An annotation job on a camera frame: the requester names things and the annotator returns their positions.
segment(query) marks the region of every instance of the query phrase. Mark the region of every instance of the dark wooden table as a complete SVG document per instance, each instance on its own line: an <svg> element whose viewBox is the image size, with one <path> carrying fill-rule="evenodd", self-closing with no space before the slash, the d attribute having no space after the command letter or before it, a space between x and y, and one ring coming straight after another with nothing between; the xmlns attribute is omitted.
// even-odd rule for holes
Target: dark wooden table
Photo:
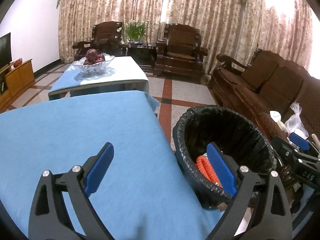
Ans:
<svg viewBox="0 0 320 240"><path fill-rule="evenodd" d="M153 68L156 61L156 46L151 44L120 44L122 54L131 56L140 68L148 73L153 73Z"/></svg>

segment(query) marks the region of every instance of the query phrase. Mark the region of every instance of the blue gripper pad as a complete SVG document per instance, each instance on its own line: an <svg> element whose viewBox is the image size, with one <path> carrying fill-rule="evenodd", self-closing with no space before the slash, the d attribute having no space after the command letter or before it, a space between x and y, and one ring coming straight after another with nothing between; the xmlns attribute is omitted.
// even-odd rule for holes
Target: blue gripper pad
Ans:
<svg viewBox="0 0 320 240"><path fill-rule="evenodd" d="M290 141L292 141L296 146L299 146L301 150L307 151L310 149L309 143L301 138L299 135L295 133L290 133L289 135Z"/></svg>
<svg viewBox="0 0 320 240"><path fill-rule="evenodd" d="M236 189L236 179L220 154L222 153L218 149L218 147L216 148L213 143L208 144L208 160L213 170L217 174L217 177L219 178L223 189L233 197L238 192L238 190Z"/></svg>
<svg viewBox="0 0 320 240"><path fill-rule="evenodd" d="M85 167L90 167L93 165L89 171L85 171L83 178L83 184L85 185L84 192L87 197L89 197L91 193L95 193L98 190L100 182L102 181L107 169L111 164L111 161L113 160L113 156L113 145L111 143L106 143L96 156L90 157L83 165L84 170Z"/></svg>

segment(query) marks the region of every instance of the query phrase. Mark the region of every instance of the orange coiled cord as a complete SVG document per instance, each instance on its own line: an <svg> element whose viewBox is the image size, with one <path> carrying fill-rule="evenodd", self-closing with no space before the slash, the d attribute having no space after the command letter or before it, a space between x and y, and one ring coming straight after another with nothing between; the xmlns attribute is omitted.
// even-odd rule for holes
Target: orange coiled cord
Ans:
<svg viewBox="0 0 320 240"><path fill-rule="evenodd" d="M219 183L219 187L223 188L221 185L220 180L218 179L218 176L214 172L214 169L212 168L210 162L208 159L204 156L199 156L197 158L196 167L199 169L199 171L213 184Z"/></svg>

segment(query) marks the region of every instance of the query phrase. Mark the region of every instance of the white tabletop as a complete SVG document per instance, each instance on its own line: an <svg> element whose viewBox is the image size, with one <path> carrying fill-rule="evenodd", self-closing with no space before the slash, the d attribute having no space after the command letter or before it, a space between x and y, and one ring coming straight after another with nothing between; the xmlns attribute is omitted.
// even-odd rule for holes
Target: white tabletop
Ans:
<svg viewBox="0 0 320 240"><path fill-rule="evenodd" d="M75 69L71 64L71 66L55 82L52 89L49 91L49 95L65 91L124 83L142 83L143 86L140 86L142 88L138 90L148 92L149 80L132 57L115 57L110 62L108 70L111 70L112 74L110 76L103 75L102 77L93 80L77 81L75 80L75 76L81 71Z"/></svg>

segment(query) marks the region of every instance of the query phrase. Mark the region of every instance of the black baseboard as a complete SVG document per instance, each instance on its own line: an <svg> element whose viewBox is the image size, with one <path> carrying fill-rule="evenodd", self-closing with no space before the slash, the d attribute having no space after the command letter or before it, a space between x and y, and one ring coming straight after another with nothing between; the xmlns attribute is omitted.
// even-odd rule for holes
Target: black baseboard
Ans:
<svg viewBox="0 0 320 240"><path fill-rule="evenodd" d="M50 69L53 69L54 67L60 64L62 64L61 59L57 59L54 62L51 62L50 64L48 64L47 66L44 66L43 68L38 69L36 72L33 73L33 75L35 76L35 78L38 78L42 74L46 73Z"/></svg>

